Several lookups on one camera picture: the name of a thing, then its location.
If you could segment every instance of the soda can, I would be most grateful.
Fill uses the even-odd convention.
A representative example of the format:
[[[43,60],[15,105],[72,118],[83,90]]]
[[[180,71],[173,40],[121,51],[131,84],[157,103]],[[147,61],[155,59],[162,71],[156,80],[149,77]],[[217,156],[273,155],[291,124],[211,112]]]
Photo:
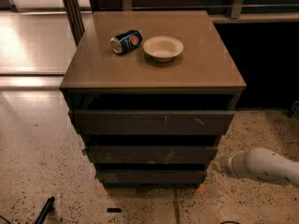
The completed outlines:
[[[130,30],[124,34],[116,35],[110,40],[113,52],[118,55],[135,49],[141,42],[142,36],[137,30]]]

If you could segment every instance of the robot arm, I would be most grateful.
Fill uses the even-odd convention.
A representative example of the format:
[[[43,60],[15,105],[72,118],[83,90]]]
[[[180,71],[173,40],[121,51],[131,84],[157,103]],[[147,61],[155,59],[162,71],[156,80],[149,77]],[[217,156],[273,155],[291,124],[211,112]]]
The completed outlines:
[[[263,147],[224,156],[220,165],[221,171],[229,177],[279,185],[291,184],[299,188],[299,162],[288,160]]]

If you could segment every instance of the brown tabletop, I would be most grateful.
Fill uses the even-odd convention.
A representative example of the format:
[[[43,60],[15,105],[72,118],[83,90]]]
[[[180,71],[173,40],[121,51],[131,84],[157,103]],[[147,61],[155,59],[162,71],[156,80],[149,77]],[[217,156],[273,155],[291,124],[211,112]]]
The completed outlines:
[[[112,36],[138,30],[140,46],[122,56]],[[157,35],[184,45],[170,63],[157,63],[142,49]],[[96,90],[244,90],[246,83],[205,11],[95,12],[60,87]]]

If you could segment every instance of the bowl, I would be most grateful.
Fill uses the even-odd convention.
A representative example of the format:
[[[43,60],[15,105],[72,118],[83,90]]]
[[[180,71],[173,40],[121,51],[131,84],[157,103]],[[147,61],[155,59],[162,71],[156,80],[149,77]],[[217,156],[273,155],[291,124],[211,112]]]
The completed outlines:
[[[143,43],[143,50],[159,63],[174,59],[184,50],[183,44],[170,36],[155,36]]]

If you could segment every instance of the speckled floor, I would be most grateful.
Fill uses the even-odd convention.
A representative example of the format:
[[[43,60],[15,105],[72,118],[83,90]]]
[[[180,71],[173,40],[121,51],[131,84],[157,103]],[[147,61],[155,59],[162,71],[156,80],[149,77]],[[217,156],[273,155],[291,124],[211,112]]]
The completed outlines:
[[[104,189],[59,91],[1,91],[0,115],[0,215],[11,223],[34,223],[50,196],[55,211],[44,223],[298,223],[299,189],[211,166],[199,189]],[[237,111],[218,156],[251,147],[299,161],[298,121],[282,110]]]

